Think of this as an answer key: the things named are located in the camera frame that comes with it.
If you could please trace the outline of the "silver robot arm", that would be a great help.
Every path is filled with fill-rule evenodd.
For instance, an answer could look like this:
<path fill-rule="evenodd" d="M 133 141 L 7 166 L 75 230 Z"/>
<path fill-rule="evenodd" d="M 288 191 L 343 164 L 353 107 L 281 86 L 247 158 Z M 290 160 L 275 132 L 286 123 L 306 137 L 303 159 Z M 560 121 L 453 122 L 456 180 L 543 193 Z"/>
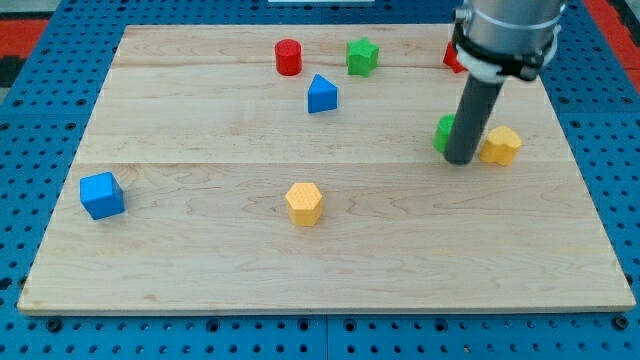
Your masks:
<path fill-rule="evenodd" d="M 457 61 L 478 80 L 535 80 L 555 56 L 566 0 L 464 0 L 453 11 Z"/>

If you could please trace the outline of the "red block behind arm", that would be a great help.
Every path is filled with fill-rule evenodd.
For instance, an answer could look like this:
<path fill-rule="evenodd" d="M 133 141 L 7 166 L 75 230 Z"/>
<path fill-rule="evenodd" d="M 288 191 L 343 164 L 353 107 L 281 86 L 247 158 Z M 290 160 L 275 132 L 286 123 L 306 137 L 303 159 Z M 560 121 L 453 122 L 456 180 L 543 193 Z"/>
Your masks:
<path fill-rule="evenodd" d="M 458 61 L 457 55 L 458 52 L 455 45 L 452 41 L 449 41 L 446 46 L 443 63 L 454 73 L 461 73 L 466 71 L 466 68 Z"/>

